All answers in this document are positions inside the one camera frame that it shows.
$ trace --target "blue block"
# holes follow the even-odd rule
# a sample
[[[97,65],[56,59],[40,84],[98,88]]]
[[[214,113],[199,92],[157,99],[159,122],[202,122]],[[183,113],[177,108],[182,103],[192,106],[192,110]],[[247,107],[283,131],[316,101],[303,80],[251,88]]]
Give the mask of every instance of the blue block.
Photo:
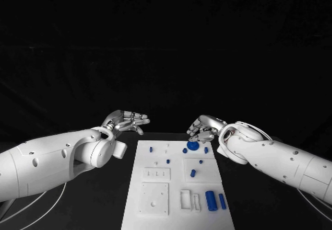
[[[214,191],[205,192],[205,197],[206,197],[206,203],[208,203],[209,211],[214,212],[218,210]]]
[[[190,177],[195,177],[195,174],[196,174],[196,170],[193,169],[190,173]]]
[[[227,203],[225,203],[224,195],[222,194],[219,194],[219,202],[221,202],[221,208],[227,209]]]
[[[196,141],[195,141],[195,142],[189,141],[189,142],[186,143],[186,146],[188,146],[188,148],[189,148],[192,151],[195,151],[195,150],[199,149],[199,143],[198,143]]]

